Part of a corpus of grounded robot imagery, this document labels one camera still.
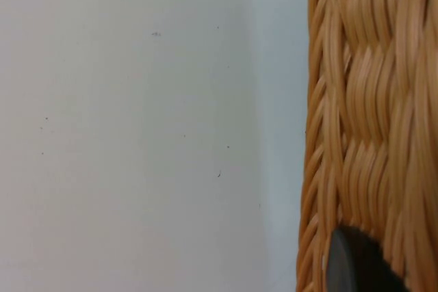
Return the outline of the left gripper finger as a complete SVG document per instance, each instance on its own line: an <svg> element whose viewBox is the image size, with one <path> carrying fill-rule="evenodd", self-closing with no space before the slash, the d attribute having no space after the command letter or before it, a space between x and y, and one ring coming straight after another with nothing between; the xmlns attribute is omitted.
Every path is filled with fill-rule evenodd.
<svg viewBox="0 0 438 292"><path fill-rule="evenodd" d="M340 226L331 235L325 283L328 292L407 290L377 242L351 226Z"/></svg>

